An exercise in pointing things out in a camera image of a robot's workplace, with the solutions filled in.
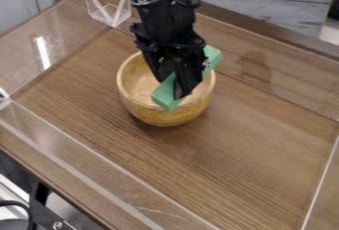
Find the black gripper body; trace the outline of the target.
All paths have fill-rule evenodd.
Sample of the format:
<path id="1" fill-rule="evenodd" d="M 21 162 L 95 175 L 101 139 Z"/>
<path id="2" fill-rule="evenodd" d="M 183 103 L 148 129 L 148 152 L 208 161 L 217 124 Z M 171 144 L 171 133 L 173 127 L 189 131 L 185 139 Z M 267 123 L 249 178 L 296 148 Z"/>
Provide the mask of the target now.
<path id="1" fill-rule="evenodd" d="M 192 27 L 179 30 L 171 37 L 163 37 L 160 34 L 151 36 L 145 32 L 145 26 L 141 23 L 133 23 L 129 30 L 135 35 L 135 43 L 141 50 L 141 54 L 144 52 L 171 53 L 173 60 L 175 58 L 199 55 L 207 60 L 204 54 L 207 43 Z"/>

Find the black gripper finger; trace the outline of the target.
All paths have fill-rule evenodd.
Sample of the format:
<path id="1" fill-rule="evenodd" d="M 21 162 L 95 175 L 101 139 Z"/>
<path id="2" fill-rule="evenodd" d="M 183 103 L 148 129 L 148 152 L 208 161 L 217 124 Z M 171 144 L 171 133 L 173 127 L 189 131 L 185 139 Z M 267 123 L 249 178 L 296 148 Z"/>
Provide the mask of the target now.
<path id="1" fill-rule="evenodd" d="M 173 72 L 173 55 L 163 52 L 144 52 L 143 56 L 156 80 L 163 82 Z"/>
<path id="2" fill-rule="evenodd" d="M 201 82 L 204 60 L 204 57 L 199 55 L 175 58 L 173 68 L 176 78 L 173 82 L 173 96 L 176 99 L 188 96 Z"/>

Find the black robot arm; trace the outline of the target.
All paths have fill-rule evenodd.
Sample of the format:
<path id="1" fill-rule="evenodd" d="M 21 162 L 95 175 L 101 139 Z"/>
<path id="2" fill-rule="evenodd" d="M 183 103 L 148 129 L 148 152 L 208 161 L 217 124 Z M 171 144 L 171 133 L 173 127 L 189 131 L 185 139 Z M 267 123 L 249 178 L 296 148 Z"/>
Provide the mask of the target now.
<path id="1" fill-rule="evenodd" d="M 171 74 L 173 98 L 188 96 L 203 81 L 205 40 L 195 32 L 201 0 L 129 0 L 140 21 L 129 26 L 135 43 L 159 82 Z"/>

